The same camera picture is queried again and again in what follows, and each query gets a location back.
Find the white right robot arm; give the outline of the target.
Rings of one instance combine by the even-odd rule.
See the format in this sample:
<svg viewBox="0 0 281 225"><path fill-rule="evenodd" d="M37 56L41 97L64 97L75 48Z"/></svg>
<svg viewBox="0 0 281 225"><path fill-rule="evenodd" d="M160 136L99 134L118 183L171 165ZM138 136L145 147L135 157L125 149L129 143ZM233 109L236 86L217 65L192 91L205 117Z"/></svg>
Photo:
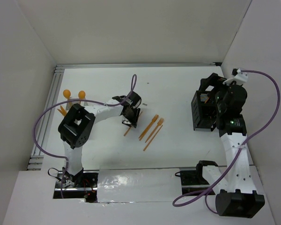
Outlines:
<svg viewBox="0 0 281 225"><path fill-rule="evenodd" d="M247 99L243 84L247 74L237 74L232 79L213 73L201 79L200 91L209 86L209 100L215 106L215 125L223 143L227 169L221 173L215 165L206 165L195 172L200 184L212 181L216 212L222 217L252 218L265 205L263 195L257 193L251 178L247 153L247 130L241 114Z"/></svg>

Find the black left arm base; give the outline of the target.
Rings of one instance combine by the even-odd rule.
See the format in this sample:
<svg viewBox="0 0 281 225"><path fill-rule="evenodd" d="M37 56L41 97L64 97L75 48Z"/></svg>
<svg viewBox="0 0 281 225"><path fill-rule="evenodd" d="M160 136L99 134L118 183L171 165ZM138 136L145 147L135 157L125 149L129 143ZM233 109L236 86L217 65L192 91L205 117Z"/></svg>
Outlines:
<svg viewBox="0 0 281 225"><path fill-rule="evenodd" d="M55 179L53 199L83 199L86 203L97 203L98 172L84 171L75 184L66 176L62 180L62 171L51 167L47 171Z"/></svg>

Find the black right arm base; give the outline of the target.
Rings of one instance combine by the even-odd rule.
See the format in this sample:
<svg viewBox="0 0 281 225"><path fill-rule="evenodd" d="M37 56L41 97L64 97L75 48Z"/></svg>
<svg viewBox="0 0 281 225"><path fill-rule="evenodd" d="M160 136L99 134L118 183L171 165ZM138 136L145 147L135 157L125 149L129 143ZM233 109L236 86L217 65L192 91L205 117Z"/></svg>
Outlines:
<svg viewBox="0 0 281 225"><path fill-rule="evenodd" d="M203 167L208 165L218 166L214 161L200 160L195 169L180 170L175 173L175 176L180 178L183 195L195 191L204 191L210 186L202 176Z"/></svg>

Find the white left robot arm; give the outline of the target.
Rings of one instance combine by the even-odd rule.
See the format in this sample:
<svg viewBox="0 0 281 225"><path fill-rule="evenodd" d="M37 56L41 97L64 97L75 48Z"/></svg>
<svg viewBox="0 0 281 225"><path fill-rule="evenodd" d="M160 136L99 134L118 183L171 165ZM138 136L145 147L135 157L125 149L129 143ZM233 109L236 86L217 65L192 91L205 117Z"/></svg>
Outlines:
<svg viewBox="0 0 281 225"><path fill-rule="evenodd" d="M58 127L64 144L66 181L72 187L83 182L82 146L88 141L93 126L111 117L122 116L122 124L137 127L141 97L134 91L130 96L114 96L106 103L91 106L73 104Z"/></svg>

